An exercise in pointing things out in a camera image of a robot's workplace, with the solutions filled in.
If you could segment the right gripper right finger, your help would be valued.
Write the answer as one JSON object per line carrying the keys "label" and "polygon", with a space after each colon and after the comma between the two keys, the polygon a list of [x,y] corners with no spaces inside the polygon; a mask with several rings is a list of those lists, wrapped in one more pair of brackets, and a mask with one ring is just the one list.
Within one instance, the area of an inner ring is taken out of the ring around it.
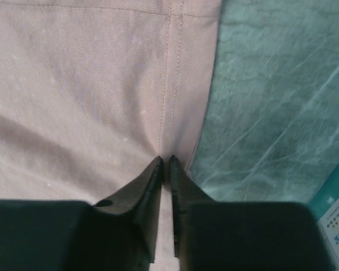
{"label": "right gripper right finger", "polygon": [[181,270],[332,270],[310,210],[296,202],[217,202],[169,161]]}

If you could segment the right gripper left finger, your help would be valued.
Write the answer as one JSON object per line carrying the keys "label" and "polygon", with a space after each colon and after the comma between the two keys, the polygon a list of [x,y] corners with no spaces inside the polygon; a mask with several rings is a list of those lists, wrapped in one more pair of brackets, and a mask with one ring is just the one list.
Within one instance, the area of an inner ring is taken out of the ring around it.
{"label": "right gripper left finger", "polygon": [[0,199],[0,270],[148,270],[158,233],[163,161],[91,205]]}

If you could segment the teal plastic basin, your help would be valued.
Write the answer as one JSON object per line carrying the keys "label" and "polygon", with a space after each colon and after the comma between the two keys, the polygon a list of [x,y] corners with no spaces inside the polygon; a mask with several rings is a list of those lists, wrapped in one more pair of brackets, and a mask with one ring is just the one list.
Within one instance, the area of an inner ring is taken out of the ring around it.
{"label": "teal plastic basin", "polygon": [[339,270],[339,162],[309,202],[332,270]]}

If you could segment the pink printed t shirt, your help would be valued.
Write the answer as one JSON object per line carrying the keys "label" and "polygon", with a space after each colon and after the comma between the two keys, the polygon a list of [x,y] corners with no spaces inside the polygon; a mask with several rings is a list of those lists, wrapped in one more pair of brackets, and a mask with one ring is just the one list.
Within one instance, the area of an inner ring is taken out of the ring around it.
{"label": "pink printed t shirt", "polygon": [[0,1],[0,199],[116,193],[163,161],[148,270],[175,256],[170,158],[206,113],[220,1]]}

